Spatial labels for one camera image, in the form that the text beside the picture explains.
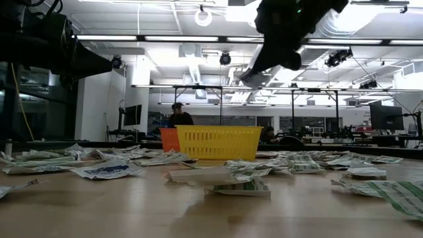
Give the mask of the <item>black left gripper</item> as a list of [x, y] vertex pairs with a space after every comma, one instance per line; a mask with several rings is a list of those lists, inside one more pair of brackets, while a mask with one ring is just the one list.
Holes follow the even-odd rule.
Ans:
[[112, 71], [112, 62], [88, 50], [73, 39], [72, 22], [63, 14], [52, 13], [42, 19], [40, 36], [48, 42], [41, 54], [40, 67], [59, 75], [60, 83], [72, 82], [71, 64], [74, 60], [74, 79]]

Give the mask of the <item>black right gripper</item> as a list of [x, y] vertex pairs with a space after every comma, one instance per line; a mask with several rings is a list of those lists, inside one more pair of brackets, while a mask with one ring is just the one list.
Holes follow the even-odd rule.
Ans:
[[318, 21], [318, 0], [262, 0], [256, 16], [256, 30], [265, 43], [258, 45], [249, 63], [249, 77], [283, 66], [297, 71], [301, 67], [301, 39]]

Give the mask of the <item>plain white packet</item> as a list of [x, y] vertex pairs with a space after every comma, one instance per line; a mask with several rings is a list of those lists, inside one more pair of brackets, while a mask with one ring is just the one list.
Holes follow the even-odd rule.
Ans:
[[345, 174], [353, 177], [362, 177], [369, 179], [375, 178], [385, 180], [387, 178], [386, 170], [378, 169], [377, 167], [367, 165], [351, 165], [347, 169]]

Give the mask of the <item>long ceiling light bar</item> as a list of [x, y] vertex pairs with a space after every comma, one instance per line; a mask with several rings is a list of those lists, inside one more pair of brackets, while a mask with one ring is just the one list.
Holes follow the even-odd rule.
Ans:
[[[221, 44], [263, 44], [262, 36], [184, 36], [184, 35], [77, 35], [80, 41], [88, 42], [196, 42]], [[369, 38], [304, 38], [305, 45], [339, 46], [398, 46], [423, 47], [423, 40], [413, 39], [369, 39]]]

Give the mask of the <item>black computer monitor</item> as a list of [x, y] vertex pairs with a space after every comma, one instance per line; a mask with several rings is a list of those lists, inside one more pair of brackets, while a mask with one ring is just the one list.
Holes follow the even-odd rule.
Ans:
[[120, 114], [123, 116], [124, 126], [135, 126], [141, 122], [142, 105], [129, 106], [119, 109]]
[[401, 107], [371, 104], [369, 108], [374, 130], [404, 130]]

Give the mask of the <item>seated person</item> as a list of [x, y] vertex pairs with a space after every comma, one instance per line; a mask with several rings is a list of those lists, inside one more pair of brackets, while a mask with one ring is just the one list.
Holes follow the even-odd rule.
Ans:
[[260, 143], [262, 144], [279, 144], [279, 139], [274, 134], [274, 128], [267, 126], [260, 135]]

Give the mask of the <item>yellow plastic basket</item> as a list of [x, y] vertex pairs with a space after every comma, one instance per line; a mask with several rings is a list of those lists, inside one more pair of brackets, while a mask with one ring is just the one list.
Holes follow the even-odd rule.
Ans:
[[256, 157], [261, 127], [181, 126], [176, 127], [180, 151], [191, 159], [245, 160]]

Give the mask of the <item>black office chair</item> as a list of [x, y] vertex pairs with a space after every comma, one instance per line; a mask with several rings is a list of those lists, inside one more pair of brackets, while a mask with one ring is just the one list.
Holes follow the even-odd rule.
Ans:
[[284, 136], [279, 140], [280, 145], [289, 145], [289, 146], [304, 146], [304, 143], [301, 139], [293, 136]]

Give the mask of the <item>standing person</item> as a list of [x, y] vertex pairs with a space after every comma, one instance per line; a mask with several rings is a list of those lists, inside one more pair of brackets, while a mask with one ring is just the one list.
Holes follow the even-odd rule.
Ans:
[[172, 111], [169, 118], [169, 127], [175, 128], [176, 125], [193, 125], [194, 121], [191, 115], [182, 111], [182, 103], [176, 102], [172, 105]]

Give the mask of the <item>orange-red plastic basket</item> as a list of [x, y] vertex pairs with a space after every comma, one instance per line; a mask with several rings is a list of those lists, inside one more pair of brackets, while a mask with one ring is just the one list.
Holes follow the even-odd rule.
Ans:
[[176, 128], [160, 128], [163, 151], [180, 151], [178, 133]]

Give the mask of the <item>distant black metal frame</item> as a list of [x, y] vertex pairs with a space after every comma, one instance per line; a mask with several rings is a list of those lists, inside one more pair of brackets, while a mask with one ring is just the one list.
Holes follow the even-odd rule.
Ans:
[[174, 89], [175, 96], [174, 101], [176, 101], [177, 90], [178, 89], [217, 89], [220, 90], [221, 93], [220, 96], [223, 95], [224, 90], [245, 90], [245, 91], [255, 91], [255, 90], [269, 90], [269, 91], [288, 91], [291, 94], [291, 98], [293, 99], [293, 94], [296, 91], [301, 92], [307, 92], [307, 93], [327, 93], [327, 92], [333, 92], [335, 94], [335, 97], [333, 100], [336, 103], [335, 109], [336, 109], [336, 125], [339, 126], [339, 103], [338, 103], [338, 93], [340, 89], [320, 89], [320, 88], [295, 88], [295, 87], [258, 87], [258, 88], [251, 88], [251, 87], [234, 87], [234, 86], [215, 86], [215, 85], [131, 85], [133, 88], [146, 88], [146, 89]]

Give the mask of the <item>silver air duct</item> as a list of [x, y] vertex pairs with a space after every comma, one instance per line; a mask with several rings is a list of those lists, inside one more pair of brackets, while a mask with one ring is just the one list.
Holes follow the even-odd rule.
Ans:
[[341, 13], [330, 10], [316, 25], [309, 36], [314, 38], [348, 38], [368, 25], [378, 14], [380, 7], [347, 4]]

